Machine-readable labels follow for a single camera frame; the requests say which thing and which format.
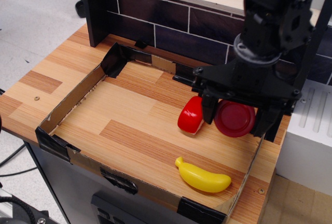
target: white floor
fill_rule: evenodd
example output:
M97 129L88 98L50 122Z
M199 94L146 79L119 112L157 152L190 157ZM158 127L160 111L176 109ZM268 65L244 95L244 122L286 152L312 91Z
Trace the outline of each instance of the white floor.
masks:
M9 89L85 22L76 11L79 0L0 0L0 88ZM0 162L22 145L1 131ZM0 168L0 175L34 167L24 149ZM3 189L65 224L59 208L38 170L0 177Z

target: wood grain surface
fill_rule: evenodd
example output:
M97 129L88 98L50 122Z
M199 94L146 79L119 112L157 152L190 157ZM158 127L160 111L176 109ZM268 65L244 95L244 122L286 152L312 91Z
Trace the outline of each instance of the wood grain surface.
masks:
M0 97L3 129L38 145L37 126L102 61L116 41L134 47L133 41L109 35L92 48L84 25ZM181 60L173 54L155 52L161 57ZM109 167L125 168L126 173L162 189L192 195L193 200L204 199L206 205L216 208L238 189L248 158L257 147L257 138L250 135L235 140L224 138L213 125L202 127L201 131L209 134L207 138L184 134L176 121L181 108L194 95L190 88L172 81L168 73L134 62L129 64L117 79L107 78L100 83L56 132L87 157ZM105 102L119 105L107 110ZM289 117L285 117L275 143L263 142L229 223L257 223L265 200L265 194L259 190L267 191L269 187L288 122ZM221 194L193 190L178 175L174 166L177 156L209 171L228 173L234 183ZM161 171L159 174L155 174L156 168Z

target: wheel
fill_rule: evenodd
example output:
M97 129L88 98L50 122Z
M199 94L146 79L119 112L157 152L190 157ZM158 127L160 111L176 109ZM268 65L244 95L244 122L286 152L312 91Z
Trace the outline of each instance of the wheel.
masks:
M75 9L80 18L85 18L85 8L83 1L78 1L75 5Z

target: red toy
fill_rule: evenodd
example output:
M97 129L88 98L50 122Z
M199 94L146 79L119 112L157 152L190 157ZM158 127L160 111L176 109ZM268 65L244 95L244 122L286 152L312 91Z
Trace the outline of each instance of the red toy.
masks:
M181 130L195 135L203 123L202 97L194 96L180 113L177 126Z

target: yellow banana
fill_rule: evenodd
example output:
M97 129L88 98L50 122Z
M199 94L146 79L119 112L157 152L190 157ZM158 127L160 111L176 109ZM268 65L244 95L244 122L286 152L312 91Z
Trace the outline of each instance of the yellow banana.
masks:
M175 161L182 179L192 187L210 193L221 192L231 184L232 179L224 174L215 174L193 164L183 162L179 157Z

